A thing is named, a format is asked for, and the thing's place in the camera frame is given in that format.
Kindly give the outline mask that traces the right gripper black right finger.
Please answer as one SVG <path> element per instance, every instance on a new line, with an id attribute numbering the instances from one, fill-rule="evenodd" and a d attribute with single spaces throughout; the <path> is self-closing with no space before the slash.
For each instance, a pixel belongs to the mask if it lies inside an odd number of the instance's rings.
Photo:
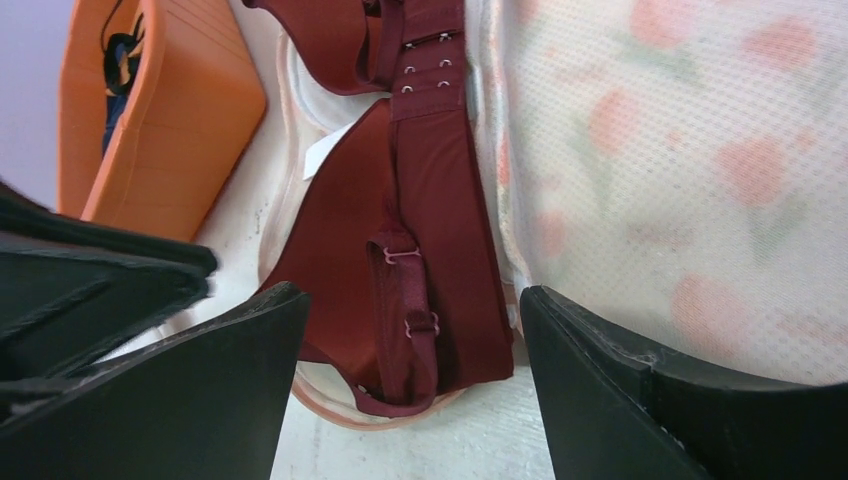
<path id="1" fill-rule="evenodd" d="M 520 314 L 559 479 L 843 479 L 847 387 L 697 359 L 558 292 Z"/>

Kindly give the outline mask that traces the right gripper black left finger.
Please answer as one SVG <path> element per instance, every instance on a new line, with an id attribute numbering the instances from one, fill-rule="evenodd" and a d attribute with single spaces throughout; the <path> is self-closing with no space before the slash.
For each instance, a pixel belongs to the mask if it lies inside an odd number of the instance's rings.
<path id="1" fill-rule="evenodd" d="M 5 479 L 267 479 L 311 299 L 280 283 L 147 347 L 1 386 Z"/>

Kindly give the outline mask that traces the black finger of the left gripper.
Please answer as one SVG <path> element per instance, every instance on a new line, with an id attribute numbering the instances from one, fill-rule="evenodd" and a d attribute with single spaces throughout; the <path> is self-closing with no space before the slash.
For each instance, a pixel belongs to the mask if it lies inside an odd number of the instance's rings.
<path id="1" fill-rule="evenodd" d="M 210 249 L 54 213 L 1 187 L 1 395 L 45 398 L 205 298 Z"/>

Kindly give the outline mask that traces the orange plastic tub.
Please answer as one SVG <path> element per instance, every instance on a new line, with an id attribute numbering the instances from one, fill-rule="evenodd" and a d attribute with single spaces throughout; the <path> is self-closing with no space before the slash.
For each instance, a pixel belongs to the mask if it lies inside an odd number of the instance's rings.
<path id="1" fill-rule="evenodd" d="M 143 35 L 109 142 L 103 42 Z M 58 94 L 57 208 L 66 216 L 193 239 L 250 143 L 266 96 L 226 1 L 78 1 Z"/>

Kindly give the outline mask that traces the navy blue bra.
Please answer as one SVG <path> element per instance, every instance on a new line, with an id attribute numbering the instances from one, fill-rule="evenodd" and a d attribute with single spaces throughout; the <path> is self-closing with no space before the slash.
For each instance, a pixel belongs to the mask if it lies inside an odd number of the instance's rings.
<path id="1" fill-rule="evenodd" d="M 106 120 L 101 142 L 102 154 L 106 153 L 118 120 L 126 109 L 140 69 L 144 37 L 144 14 L 139 13 L 132 32 L 112 34 L 103 49 Z"/>

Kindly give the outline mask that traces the maroon bra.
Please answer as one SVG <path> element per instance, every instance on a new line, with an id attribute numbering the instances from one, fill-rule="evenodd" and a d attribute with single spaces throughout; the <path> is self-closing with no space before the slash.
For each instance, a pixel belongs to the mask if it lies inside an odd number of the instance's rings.
<path id="1" fill-rule="evenodd" d="M 313 298 L 300 357 L 403 418 L 513 371 L 466 107 L 460 1 L 264 1 L 313 78 L 379 99 L 331 149 L 269 282 Z"/>

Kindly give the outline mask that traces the floral padded bra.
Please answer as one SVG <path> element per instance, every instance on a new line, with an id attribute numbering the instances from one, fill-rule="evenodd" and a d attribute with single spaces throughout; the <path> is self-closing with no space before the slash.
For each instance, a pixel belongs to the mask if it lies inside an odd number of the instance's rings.
<path id="1" fill-rule="evenodd" d="M 713 364 L 846 381 L 845 2 L 460 2 L 512 332 L 509 295 L 542 285 Z M 319 167 L 379 99 L 325 89 L 283 31 L 285 97 L 312 132 L 262 243 L 264 287 Z M 300 357 L 292 385 L 317 415 L 363 430 L 467 388 L 384 418 L 358 411 L 330 365 Z"/>

